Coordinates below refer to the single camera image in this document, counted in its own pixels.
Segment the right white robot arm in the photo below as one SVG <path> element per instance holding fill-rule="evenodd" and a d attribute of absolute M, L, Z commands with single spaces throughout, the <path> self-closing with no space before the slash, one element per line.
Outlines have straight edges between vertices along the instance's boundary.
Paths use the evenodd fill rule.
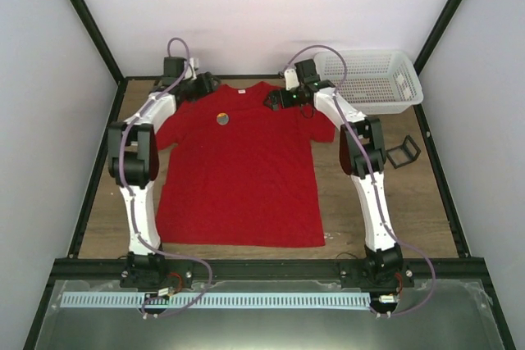
<path fill-rule="evenodd" d="M 322 80 L 314 60 L 287 65 L 285 86 L 272 90 L 264 105 L 273 111 L 309 105 L 339 130 L 339 160 L 358 193 L 364 227 L 367 282 L 381 287 L 399 273 L 403 254 L 390 222 L 385 194 L 386 148 L 381 122 L 356 109 L 330 80 Z"/>

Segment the round gold brooch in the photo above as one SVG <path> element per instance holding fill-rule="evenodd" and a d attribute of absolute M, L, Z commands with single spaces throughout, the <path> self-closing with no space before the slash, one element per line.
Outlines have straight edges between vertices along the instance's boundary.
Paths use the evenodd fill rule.
<path fill-rule="evenodd" d="M 217 123 L 219 125 L 227 125 L 229 123 L 230 117 L 227 113 L 222 112 L 217 115 Z"/>

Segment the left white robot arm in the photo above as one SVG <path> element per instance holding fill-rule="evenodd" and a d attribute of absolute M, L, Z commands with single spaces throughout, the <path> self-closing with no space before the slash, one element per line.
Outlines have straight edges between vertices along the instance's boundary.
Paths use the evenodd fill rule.
<path fill-rule="evenodd" d="M 153 202 L 160 168 L 156 134 L 180 104 L 214 93 L 219 84 L 213 74 L 199 72 L 198 59 L 167 56 L 163 75 L 144 104 L 107 128 L 107 167 L 123 197 L 130 232 L 125 285 L 156 288 L 167 280 L 168 264 Z"/>

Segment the red t-shirt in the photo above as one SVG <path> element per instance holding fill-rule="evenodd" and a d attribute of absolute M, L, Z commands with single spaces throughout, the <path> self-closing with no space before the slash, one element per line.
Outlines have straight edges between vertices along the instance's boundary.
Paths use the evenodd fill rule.
<path fill-rule="evenodd" d="M 270 110 L 271 90 L 222 85 L 183 103 L 157 132 L 171 152 L 156 214 L 163 242 L 324 245 L 312 143 L 331 143 L 334 125 L 312 109 Z M 227 125 L 217 123 L 222 112 Z"/>

